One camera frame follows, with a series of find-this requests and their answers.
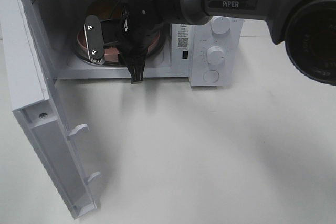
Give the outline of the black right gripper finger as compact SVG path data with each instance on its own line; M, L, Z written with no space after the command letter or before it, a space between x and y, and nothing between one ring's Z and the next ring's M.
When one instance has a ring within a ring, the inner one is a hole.
M131 83L143 81L146 56L126 58L125 65L131 75Z

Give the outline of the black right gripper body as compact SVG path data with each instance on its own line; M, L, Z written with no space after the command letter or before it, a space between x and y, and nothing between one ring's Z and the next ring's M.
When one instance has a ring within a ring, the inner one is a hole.
M146 61L160 34L160 16L153 0L111 0L104 17L116 19L117 49L123 61Z

